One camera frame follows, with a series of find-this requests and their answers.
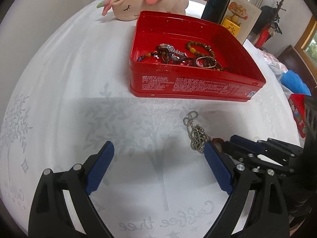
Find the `silver wrist watch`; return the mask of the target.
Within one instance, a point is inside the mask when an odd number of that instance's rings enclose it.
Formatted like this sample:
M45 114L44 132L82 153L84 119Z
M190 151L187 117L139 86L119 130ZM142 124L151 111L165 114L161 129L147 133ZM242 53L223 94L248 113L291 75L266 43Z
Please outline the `silver wrist watch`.
M188 59L185 53L176 50L171 44L159 44L158 53L164 63L181 63Z

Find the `dark wooden headboard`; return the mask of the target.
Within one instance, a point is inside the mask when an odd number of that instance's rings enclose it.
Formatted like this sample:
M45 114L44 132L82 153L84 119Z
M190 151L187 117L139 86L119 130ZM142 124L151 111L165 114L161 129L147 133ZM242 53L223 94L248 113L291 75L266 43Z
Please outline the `dark wooden headboard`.
M302 81L308 86L312 96L316 97L316 80L306 62L291 45L288 45L277 59L283 63L288 70L292 70L298 74Z

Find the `open book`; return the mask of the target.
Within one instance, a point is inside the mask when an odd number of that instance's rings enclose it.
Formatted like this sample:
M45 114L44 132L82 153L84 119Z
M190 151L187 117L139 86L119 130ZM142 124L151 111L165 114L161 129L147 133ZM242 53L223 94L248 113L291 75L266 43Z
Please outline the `open book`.
M247 0L207 0L201 19L223 26L243 44L260 14Z

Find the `small red tin box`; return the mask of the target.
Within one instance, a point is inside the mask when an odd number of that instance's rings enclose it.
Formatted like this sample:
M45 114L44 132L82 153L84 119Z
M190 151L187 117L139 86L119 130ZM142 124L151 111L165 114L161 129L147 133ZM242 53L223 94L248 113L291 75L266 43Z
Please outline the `small red tin box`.
M288 103L293 113L299 134L302 138L306 137L305 125L305 95L292 93L288 98Z

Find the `mouse figurine yellow block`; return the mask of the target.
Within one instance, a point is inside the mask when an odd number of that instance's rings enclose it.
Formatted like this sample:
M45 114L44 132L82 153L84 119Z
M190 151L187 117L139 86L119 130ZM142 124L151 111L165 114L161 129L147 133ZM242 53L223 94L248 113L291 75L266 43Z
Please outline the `mouse figurine yellow block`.
M237 37L241 30L240 19L247 20L247 9L242 5L231 2L228 6L230 15L225 15L221 25L225 27L233 36Z

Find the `white tablecloth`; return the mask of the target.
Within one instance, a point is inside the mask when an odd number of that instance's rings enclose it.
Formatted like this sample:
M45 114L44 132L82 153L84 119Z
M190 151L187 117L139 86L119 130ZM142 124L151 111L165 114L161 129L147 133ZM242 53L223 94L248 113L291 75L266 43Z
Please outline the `white tablecloth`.
M130 92L135 22L101 15L92 2L42 45L22 73L1 127L1 199L27 232L42 172L67 171L106 141L115 156L90 196L115 237L203 237L227 200L183 118L214 138L237 134L298 145L284 92L262 54L244 48L266 78L245 103L139 98Z

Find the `large red tin box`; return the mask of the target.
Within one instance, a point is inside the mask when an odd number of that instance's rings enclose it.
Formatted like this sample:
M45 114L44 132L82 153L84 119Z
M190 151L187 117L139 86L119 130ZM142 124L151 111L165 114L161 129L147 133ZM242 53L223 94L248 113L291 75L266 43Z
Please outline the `large red tin box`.
M181 63L164 63L159 44L186 54ZM213 57L215 68L196 66ZM165 12L141 12L130 53L133 95L246 102L266 83L250 54L224 27Z

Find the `blue knitted cloth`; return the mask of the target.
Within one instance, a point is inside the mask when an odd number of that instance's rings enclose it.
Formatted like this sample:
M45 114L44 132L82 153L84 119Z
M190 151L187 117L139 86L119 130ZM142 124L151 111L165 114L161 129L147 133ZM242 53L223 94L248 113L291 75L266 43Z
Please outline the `blue knitted cloth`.
M291 70L282 74L281 84L293 93L311 96L308 86L302 81L298 74Z

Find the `wide silver bangle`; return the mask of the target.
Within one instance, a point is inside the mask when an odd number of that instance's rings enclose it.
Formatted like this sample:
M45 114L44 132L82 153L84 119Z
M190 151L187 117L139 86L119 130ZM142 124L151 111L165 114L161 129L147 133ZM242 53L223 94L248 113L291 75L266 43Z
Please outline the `wide silver bangle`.
M199 57L196 59L196 66L200 68L215 68L217 65L216 59L213 57Z

